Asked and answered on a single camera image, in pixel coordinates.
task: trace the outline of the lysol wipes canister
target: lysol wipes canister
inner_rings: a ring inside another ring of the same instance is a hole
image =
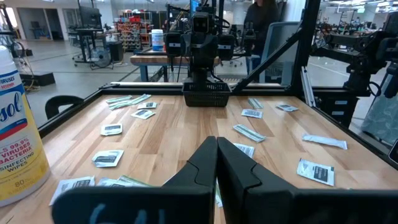
[[[24,85],[8,49],[0,46],[0,207],[31,194],[49,175]]]

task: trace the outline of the floor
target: floor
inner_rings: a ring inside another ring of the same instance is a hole
[[[69,42],[30,41],[23,42],[32,49],[34,56],[29,57],[29,62],[34,72],[53,72],[56,85],[43,86],[39,91],[27,95],[37,126],[43,125],[47,117],[44,113],[45,102],[57,95],[75,95],[85,98],[109,82],[125,81],[139,82],[139,69],[129,63],[132,54],[124,55],[124,64],[115,65],[114,69],[102,68],[92,70],[88,64],[80,63],[74,66],[72,57],[80,53],[80,49],[73,47]],[[346,73],[347,64],[329,58],[310,57],[308,73],[313,86],[342,86],[348,79]],[[160,67],[149,67],[149,76],[158,71]],[[371,80],[380,84],[386,70],[383,68]],[[242,77],[246,75],[246,63],[244,58],[235,60],[232,64],[225,62],[215,69],[217,75],[223,78]],[[170,81],[177,81],[178,69],[172,73],[169,71]],[[187,69],[181,68],[179,81],[187,77]],[[360,133],[368,108],[373,102],[373,97],[360,98],[354,119],[352,130]]]

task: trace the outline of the wooden tabletop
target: wooden tabletop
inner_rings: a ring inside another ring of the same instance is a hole
[[[130,116],[137,106],[111,111],[101,96],[43,139],[52,174],[44,185],[19,202],[0,208],[0,223],[52,223],[49,207],[59,180],[95,175],[117,179],[128,175],[151,185],[162,185],[176,174],[207,136],[254,146],[254,160],[299,188],[332,188],[296,174],[299,159],[335,167],[335,188],[398,189],[398,171],[331,124],[295,97],[258,96],[262,119],[241,116],[250,108],[245,96],[231,96],[225,108],[189,108],[182,96],[153,96],[157,113],[147,120]],[[299,111],[277,109],[288,103]],[[123,124],[118,136],[101,136],[104,124]],[[255,143],[232,129],[243,124],[267,136]],[[303,142],[304,133],[345,140],[348,150]],[[115,168],[96,168],[91,158],[98,151],[123,149]],[[215,223],[225,223],[215,208]]]
[[[185,57],[174,57],[173,58],[173,64],[175,67],[177,67],[180,64],[188,64],[189,59]],[[139,64],[150,64],[150,63],[170,63],[170,59],[166,55],[133,55],[130,57],[130,62],[133,65],[139,65]],[[220,63],[220,59],[217,57],[214,59],[214,65],[218,65]]]

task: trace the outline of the storage rack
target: storage rack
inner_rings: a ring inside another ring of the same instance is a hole
[[[115,22],[116,29],[121,33],[120,40],[123,42],[125,52],[142,50],[141,44],[141,22]]]
[[[139,15],[141,17],[141,33],[140,33],[141,44],[150,47],[151,46],[150,33],[152,30],[152,12],[144,11],[141,12]]]

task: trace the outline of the person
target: person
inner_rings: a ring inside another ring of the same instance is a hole
[[[244,24],[247,22],[253,23],[253,29],[256,33],[256,40],[252,48],[252,55],[258,55],[260,58],[252,59],[252,69],[254,70],[261,63],[262,51],[266,44],[268,27],[273,22],[279,21],[278,7],[275,0],[255,0],[249,6]],[[246,67],[249,75],[249,59],[246,59]]]
[[[164,21],[164,23],[163,23],[163,25],[162,25],[162,30],[163,30],[163,33],[165,34],[165,33],[167,33],[167,20],[165,20]]]

